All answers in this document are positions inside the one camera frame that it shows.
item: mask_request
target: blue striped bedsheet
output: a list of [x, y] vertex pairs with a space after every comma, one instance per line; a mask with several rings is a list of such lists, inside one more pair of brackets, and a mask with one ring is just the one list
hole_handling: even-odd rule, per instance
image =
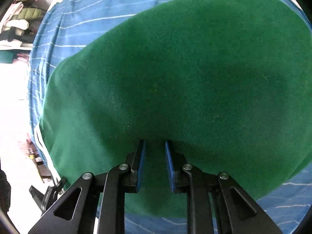
[[[32, 136], [42, 112], [49, 76], [65, 58], [137, 13], [171, 0], [63, 0], [48, 11], [40, 25], [30, 55], [28, 97]], [[303, 11], [290, 0], [280, 0], [312, 30]], [[290, 234], [312, 202], [312, 164], [258, 203]], [[185, 219], [127, 215], [126, 233], [186, 233]]]

